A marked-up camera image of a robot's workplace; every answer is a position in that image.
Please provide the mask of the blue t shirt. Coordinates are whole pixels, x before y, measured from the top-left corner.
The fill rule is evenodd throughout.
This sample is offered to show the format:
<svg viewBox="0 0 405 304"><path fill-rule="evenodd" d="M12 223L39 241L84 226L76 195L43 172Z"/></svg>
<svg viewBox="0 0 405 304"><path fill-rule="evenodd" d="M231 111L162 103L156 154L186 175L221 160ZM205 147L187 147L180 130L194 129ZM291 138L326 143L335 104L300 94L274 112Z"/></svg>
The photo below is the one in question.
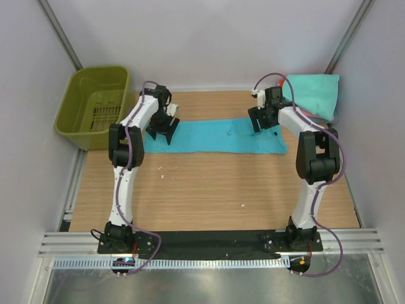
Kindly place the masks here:
<svg viewBox="0 0 405 304"><path fill-rule="evenodd" d="M237 153L285 155L288 147L280 126L253 131L249 118L180 122L171 143L146 134L147 153Z"/></svg>

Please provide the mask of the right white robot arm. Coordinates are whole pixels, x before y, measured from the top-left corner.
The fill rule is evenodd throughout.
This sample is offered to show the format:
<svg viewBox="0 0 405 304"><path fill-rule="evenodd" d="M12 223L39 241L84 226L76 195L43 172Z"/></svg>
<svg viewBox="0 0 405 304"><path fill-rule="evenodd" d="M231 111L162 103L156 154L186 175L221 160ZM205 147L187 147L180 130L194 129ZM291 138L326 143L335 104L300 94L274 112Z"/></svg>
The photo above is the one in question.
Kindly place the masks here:
<svg viewBox="0 0 405 304"><path fill-rule="evenodd" d="M251 95L257 100L257 105L248 109L255 133L282 125L297 137L296 172L301 189L283 241L294 251L308 250L316 241L316 220L327 183L340 171L339 145L334 140L337 131L306 118L283 97L281 87L253 89Z"/></svg>

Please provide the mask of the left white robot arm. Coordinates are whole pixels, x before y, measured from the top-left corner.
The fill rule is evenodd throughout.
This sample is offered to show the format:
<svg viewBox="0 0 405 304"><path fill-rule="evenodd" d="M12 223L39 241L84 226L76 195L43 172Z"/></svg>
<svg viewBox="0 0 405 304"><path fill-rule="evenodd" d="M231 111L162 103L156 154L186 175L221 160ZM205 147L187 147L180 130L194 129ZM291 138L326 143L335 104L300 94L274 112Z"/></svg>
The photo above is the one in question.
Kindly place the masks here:
<svg viewBox="0 0 405 304"><path fill-rule="evenodd" d="M108 156L114 172L113 206L101 242L107 248L126 252L134 244L132 195L135 176L144 159L142 133L153 139L162 135L167 144L180 122L175 117L177 104L164 85L151 81L154 88L142 87L139 99L129 114L109 127Z"/></svg>

